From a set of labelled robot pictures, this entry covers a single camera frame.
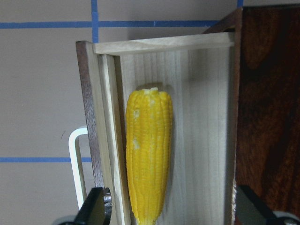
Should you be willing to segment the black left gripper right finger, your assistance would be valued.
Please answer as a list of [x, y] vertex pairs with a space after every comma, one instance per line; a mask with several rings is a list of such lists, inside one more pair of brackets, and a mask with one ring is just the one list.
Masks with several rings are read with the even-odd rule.
[[249, 186], [238, 186], [236, 216], [242, 225], [280, 225], [281, 220]]

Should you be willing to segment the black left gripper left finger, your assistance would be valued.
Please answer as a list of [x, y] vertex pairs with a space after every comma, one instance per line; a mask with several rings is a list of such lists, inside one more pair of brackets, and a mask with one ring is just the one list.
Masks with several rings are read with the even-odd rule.
[[74, 219], [76, 225], [109, 225], [112, 196], [109, 188], [94, 187]]

